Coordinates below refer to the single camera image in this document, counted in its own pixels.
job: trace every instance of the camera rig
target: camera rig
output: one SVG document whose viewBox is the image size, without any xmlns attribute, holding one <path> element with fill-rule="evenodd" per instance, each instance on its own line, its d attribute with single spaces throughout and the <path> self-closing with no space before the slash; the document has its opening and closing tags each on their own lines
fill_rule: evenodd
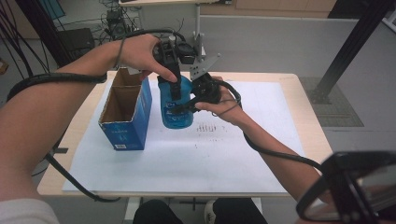
<svg viewBox="0 0 396 224">
<path fill-rule="evenodd" d="M 178 61 L 191 66 L 191 93 L 194 94 L 195 97 L 184 105 L 177 105 L 172 108 L 172 113 L 179 114 L 186 110 L 194 113 L 199 111 L 194 106 L 197 102 L 217 104 L 220 101 L 220 81 L 212 78 L 212 76 L 207 73 L 208 68 L 216 62 L 220 55 L 205 61 L 196 62 L 196 53 L 191 45 L 185 41 L 172 41 L 170 39 L 162 41 L 158 47 L 154 49 L 153 55 L 158 63 L 169 69 L 177 77 L 177 82 L 175 83 L 158 77 L 159 83 L 169 83 L 173 101 L 181 98 L 181 74 Z"/>
</svg>

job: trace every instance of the plastic bottle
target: plastic bottle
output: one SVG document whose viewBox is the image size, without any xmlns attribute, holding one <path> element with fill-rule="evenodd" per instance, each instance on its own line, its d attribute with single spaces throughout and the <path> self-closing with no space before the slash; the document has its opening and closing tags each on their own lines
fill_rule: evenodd
<svg viewBox="0 0 396 224">
<path fill-rule="evenodd" d="M 191 82 L 183 76 L 180 76 L 180 97 L 178 100 L 172 100 L 171 85 L 167 81 L 159 78 L 158 87 L 161 92 L 161 114 L 163 125 L 169 129 L 183 129 L 192 124 L 193 114 L 190 111 L 184 111 L 179 114 L 173 114 L 170 109 L 176 105 L 184 105 L 191 99 Z"/>
</svg>

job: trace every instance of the person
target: person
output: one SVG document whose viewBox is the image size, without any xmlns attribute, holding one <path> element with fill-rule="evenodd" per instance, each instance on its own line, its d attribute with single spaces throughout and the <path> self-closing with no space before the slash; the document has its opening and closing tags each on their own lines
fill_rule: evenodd
<svg viewBox="0 0 396 224">
<path fill-rule="evenodd" d="M 153 35 L 127 38 L 123 44 L 121 41 L 109 42 L 56 72 L 101 76 L 120 61 L 141 70 L 142 78 L 154 72 L 176 82 L 176 76 L 152 56 L 158 43 L 159 39 Z M 53 210 L 37 192 L 31 173 L 62 136 L 94 86 L 80 82 L 39 84 L 21 91 L 0 109 L 0 223 L 59 223 Z M 238 126 L 259 147 L 296 155 L 239 106 L 222 113 L 236 102 L 226 89 L 221 88 L 221 94 L 219 104 L 197 103 L 196 107 L 218 114 L 221 119 Z M 318 172 L 308 165 L 261 156 L 296 200 L 319 178 Z"/>
<path fill-rule="evenodd" d="M 158 64 L 152 51 L 159 43 L 153 35 L 140 35 L 99 46 L 57 73 L 102 76 L 118 60 L 177 81 L 172 72 Z M 21 91 L 0 109 L 0 223 L 57 223 L 50 207 L 42 201 L 31 174 L 60 139 L 94 84 L 51 82 Z"/>
</svg>

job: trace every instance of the black stand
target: black stand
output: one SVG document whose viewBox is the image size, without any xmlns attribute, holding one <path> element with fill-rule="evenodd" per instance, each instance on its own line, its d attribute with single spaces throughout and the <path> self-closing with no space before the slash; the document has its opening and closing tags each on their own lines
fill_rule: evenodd
<svg viewBox="0 0 396 224">
<path fill-rule="evenodd" d="M 332 64 L 322 80 L 308 97 L 313 104 L 329 104 L 329 93 L 338 79 L 346 71 L 349 64 L 358 54 L 361 47 L 373 33 L 378 24 L 387 14 L 394 0 L 372 0 L 367 10 L 363 13 L 343 47 L 335 56 Z"/>
</svg>

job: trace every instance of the cardboard box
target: cardboard box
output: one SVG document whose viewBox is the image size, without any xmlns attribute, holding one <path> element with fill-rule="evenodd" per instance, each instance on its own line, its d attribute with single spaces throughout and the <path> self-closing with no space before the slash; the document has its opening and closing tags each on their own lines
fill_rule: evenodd
<svg viewBox="0 0 396 224">
<path fill-rule="evenodd" d="M 151 110 L 149 80 L 120 68 L 111 85 L 99 126 L 116 150 L 143 150 Z"/>
<path fill-rule="evenodd" d="M 3 59 L 0 58 L 0 75 L 5 74 L 7 69 L 8 69 L 8 63 L 6 63 L 6 61 L 3 61 Z"/>
</svg>

